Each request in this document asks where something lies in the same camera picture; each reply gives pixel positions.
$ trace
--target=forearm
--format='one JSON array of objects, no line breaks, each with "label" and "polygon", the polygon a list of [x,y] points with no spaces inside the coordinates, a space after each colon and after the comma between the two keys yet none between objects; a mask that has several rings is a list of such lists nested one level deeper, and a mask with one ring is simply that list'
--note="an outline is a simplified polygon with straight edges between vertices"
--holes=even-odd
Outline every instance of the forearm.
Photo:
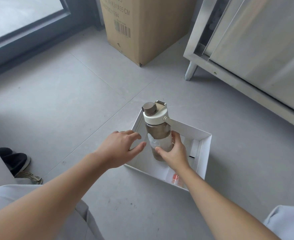
[{"label": "forearm", "polygon": [[192,169],[178,172],[216,240],[279,240],[240,206],[223,197]]},{"label": "forearm", "polygon": [[92,153],[77,165],[0,210],[0,240],[52,239],[93,183],[106,171]]}]

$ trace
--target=text barcode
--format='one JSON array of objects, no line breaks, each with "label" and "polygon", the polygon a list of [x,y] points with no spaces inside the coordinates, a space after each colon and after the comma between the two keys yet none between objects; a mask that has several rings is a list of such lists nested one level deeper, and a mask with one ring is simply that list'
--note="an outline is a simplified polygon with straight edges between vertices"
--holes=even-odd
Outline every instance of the text barcode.
[{"label": "text barcode", "polygon": [[126,27],[124,24],[114,20],[115,29],[126,37],[130,38],[130,28]]}]

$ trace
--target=metal cabinet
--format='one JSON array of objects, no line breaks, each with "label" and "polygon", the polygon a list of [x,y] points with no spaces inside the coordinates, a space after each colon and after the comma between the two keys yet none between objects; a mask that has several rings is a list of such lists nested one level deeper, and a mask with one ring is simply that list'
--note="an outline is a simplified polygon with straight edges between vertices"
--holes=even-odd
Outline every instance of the metal cabinet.
[{"label": "metal cabinet", "polygon": [[203,2],[185,78],[200,66],[294,125],[294,0],[229,0],[210,33],[221,1]]}]

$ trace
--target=metal leg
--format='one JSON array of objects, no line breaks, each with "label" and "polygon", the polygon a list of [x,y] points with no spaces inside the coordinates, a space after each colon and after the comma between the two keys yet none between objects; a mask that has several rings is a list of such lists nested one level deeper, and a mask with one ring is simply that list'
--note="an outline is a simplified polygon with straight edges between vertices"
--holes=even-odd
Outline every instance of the metal leg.
[{"label": "metal leg", "polygon": [[197,64],[195,64],[193,62],[189,63],[189,66],[188,66],[187,71],[185,73],[185,80],[186,81],[190,81],[190,79],[194,76],[194,74],[197,70],[197,67],[198,67]]}]

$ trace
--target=shoe sole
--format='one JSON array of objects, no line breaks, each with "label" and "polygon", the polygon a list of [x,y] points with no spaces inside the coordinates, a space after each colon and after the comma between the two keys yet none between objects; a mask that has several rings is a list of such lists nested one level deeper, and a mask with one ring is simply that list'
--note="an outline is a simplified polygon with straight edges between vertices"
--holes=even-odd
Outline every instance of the shoe sole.
[{"label": "shoe sole", "polygon": [[25,164],[22,166],[21,170],[19,170],[19,173],[27,168],[27,166],[30,164],[31,158],[30,156],[27,156],[27,160]]}]

